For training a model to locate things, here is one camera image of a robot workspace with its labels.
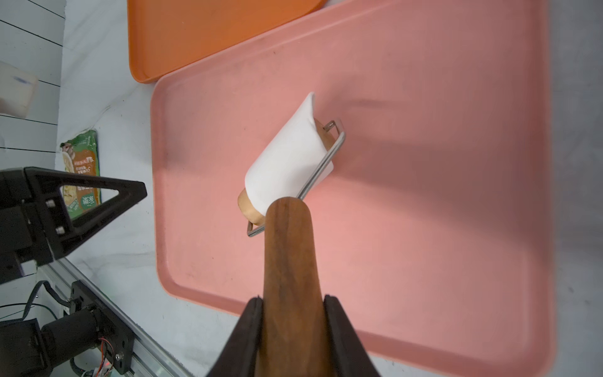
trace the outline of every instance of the wire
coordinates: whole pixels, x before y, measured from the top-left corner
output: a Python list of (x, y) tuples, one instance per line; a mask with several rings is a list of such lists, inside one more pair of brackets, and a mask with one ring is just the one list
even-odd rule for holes
[(31, 290), (30, 298), (27, 299), (27, 304), (25, 304), (25, 309), (23, 310), (22, 320), (25, 320), (25, 317), (27, 317), (27, 314), (29, 314), (30, 309), (31, 309), (31, 304), (34, 302), (34, 299), (36, 298), (36, 294), (37, 294), (38, 290), (40, 290), (40, 287), (42, 286), (42, 284), (44, 284), (44, 288), (46, 288), (46, 292), (48, 292), (50, 294), (50, 296), (52, 296), (52, 298), (56, 302), (58, 302), (59, 304), (61, 304), (63, 306), (67, 306), (67, 307), (70, 306), (69, 301), (62, 300), (61, 297), (59, 297), (58, 294), (55, 292), (55, 290), (52, 289), (48, 280), (40, 280), (40, 281), (38, 281), (38, 283), (36, 283), (34, 289)]
[(98, 377), (98, 374), (101, 373), (101, 369), (103, 367), (103, 364), (105, 363), (105, 351), (103, 351), (103, 346), (104, 346), (105, 342), (101, 342), (101, 365), (98, 367), (98, 371), (96, 372), (96, 375), (94, 377)]
[(115, 366), (115, 349), (113, 348), (113, 345), (111, 344), (111, 342), (109, 342), (105, 338), (99, 338), (99, 339), (107, 342), (107, 344), (111, 347), (111, 354), (113, 355), (113, 362), (111, 363), (111, 368), (109, 368), (109, 370), (105, 372), (105, 376), (106, 376), (109, 374), (109, 372), (111, 372), (111, 369), (113, 369), (113, 367)]
[(69, 365), (71, 366), (71, 369), (74, 371), (74, 373), (78, 376), (83, 376), (86, 373), (86, 371), (84, 369), (75, 365), (74, 358), (71, 358), (71, 360), (69, 360)]
[[(17, 305), (27, 305), (27, 303), (26, 303), (26, 302), (20, 302), (20, 303), (10, 303), (10, 304), (8, 304), (8, 305), (2, 305), (2, 306), (0, 306), (0, 308), (6, 308), (6, 307), (8, 307), (8, 306), (17, 306)], [(42, 308), (45, 308), (46, 310), (48, 310), (48, 311), (50, 312), (50, 314), (52, 314), (52, 316), (54, 317), (54, 319), (58, 320), (57, 315), (56, 315), (56, 314), (54, 314), (54, 312), (52, 311), (52, 309), (51, 309), (51, 308), (49, 308), (49, 307), (47, 307), (46, 305), (42, 305), (42, 304), (39, 304), (39, 303), (32, 303), (32, 305), (33, 305), (33, 306), (41, 306)], [(22, 312), (22, 311), (24, 311), (24, 310), (25, 310), (25, 309), (20, 310), (20, 311), (15, 312), (15, 313), (12, 313), (12, 314), (9, 314), (9, 315), (5, 315), (4, 317), (1, 317), (1, 318), (0, 318), (0, 320), (1, 320), (1, 319), (4, 319), (4, 318), (6, 318), (6, 317), (10, 317), (11, 315), (19, 314), (20, 312)]]

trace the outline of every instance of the wooden handle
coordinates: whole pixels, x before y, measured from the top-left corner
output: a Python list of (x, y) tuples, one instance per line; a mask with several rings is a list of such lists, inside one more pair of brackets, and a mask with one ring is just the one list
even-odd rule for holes
[(310, 210), (281, 198), (266, 213), (264, 319), (256, 375), (333, 376)]

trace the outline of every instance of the snack package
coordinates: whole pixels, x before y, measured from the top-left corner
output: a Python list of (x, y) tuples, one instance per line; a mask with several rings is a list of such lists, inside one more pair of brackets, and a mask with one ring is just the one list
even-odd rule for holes
[[(65, 171), (68, 173), (98, 176), (98, 153), (96, 131), (80, 133), (61, 143)], [(63, 186), (63, 200), (71, 218), (76, 218), (101, 203), (101, 190), (82, 186)]]

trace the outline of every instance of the pink tray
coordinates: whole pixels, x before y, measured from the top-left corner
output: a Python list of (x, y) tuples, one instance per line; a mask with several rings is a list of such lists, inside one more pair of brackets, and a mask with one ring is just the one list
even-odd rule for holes
[(365, 347), (459, 376), (551, 364), (547, 9), (348, 0), (159, 80), (157, 273), (239, 314), (262, 293), (245, 172), (310, 91), (347, 140), (306, 203), (324, 293)]

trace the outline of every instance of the white table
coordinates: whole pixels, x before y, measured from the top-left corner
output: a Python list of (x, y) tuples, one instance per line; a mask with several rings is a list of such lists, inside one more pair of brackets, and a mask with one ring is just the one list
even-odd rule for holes
[[(559, 352), (551, 376), (603, 370), (603, 2), (551, 4)], [(57, 143), (96, 128), (101, 174), (145, 182), (148, 198), (69, 259), (194, 375), (236, 317), (167, 295), (155, 270), (149, 103), (128, 68), (124, 0), (67, 0)], [(58, 154), (56, 168), (63, 169)], [(373, 358), (384, 376), (434, 376)]]

